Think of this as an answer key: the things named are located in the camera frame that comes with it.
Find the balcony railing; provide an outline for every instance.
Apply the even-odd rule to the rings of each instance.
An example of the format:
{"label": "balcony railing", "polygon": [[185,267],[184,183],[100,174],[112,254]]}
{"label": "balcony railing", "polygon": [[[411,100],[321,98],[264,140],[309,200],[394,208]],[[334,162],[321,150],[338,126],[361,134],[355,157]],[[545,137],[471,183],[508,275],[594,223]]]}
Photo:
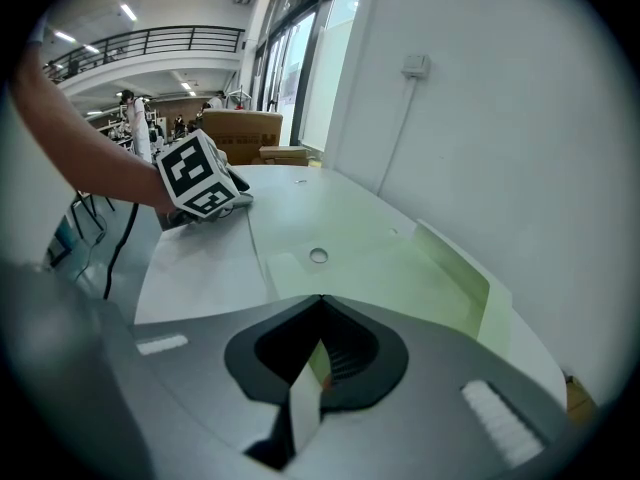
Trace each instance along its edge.
{"label": "balcony railing", "polygon": [[136,30],[77,48],[48,62],[44,71],[59,83],[89,69],[140,55],[189,50],[235,53],[243,32],[239,28],[209,26]]}

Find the floor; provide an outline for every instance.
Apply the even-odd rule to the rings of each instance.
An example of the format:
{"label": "floor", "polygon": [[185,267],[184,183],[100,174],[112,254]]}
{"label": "floor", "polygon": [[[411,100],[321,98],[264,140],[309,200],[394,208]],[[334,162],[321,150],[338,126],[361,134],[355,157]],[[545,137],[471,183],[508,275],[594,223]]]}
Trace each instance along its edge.
{"label": "floor", "polygon": [[[56,271],[70,281],[74,281],[77,277],[76,284],[89,296],[102,298],[107,278],[107,267],[116,244],[120,241],[127,225],[132,205],[112,199],[111,202],[115,207],[114,212],[103,197],[94,196],[94,200],[98,215],[101,215],[107,224],[107,233],[104,239],[93,248],[89,266],[77,277],[87,264],[91,246],[100,234],[96,224],[84,208],[79,205],[76,207],[76,215],[84,233],[84,240],[80,239],[80,235],[74,228],[73,236],[76,241],[73,251],[56,266]],[[103,220],[100,218],[98,220],[104,226]],[[109,300],[118,305],[128,324],[133,323],[144,276],[161,233],[162,230],[155,212],[149,207],[140,206],[129,239],[120,251],[118,261],[113,269],[109,295]]]}

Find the round hole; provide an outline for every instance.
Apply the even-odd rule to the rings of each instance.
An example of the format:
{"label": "round hole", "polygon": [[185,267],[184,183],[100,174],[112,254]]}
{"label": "round hole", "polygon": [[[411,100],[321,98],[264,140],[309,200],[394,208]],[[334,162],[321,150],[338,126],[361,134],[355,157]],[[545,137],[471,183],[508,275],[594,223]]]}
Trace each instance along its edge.
{"label": "round hole", "polygon": [[329,259],[329,255],[324,249],[316,247],[315,249],[311,249],[309,258],[311,258],[311,261],[313,261],[314,263],[326,263],[326,261]]}

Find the black and white cube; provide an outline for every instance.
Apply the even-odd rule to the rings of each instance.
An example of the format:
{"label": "black and white cube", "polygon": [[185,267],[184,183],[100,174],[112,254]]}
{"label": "black and white cube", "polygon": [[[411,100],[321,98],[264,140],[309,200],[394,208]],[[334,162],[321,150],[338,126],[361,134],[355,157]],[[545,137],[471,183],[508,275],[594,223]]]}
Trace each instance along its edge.
{"label": "black and white cube", "polygon": [[196,130],[156,159],[173,203],[198,217],[231,206],[240,193],[213,140]]}

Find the white tabletop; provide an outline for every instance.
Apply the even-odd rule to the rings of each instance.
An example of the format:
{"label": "white tabletop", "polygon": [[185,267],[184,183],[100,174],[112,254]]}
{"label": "white tabletop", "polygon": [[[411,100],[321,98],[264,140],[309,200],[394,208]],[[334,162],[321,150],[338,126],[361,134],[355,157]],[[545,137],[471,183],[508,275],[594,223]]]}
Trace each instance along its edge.
{"label": "white tabletop", "polygon": [[[288,192],[293,195],[293,191],[300,189],[301,184],[296,182],[322,183],[340,177],[340,183],[346,181],[353,185],[351,190],[361,191],[358,197],[367,198],[367,205],[384,211],[400,236],[411,237],[415,228],[411,219],[335,171],[275,165],[236,169],[251,185],[250,192],[256,199],[261,190],[277,186],[286,200]],[[165,231],[147,270],[135,323],[209,316],[272,302],[275,296],[263,278],[251,225],[259,225],[259,222],[252,217],[250,224],[247,211],[242,209],[213,223]],[[551,354],[516,311],[510,322],[507,361],[566,407],[564,377]]]}

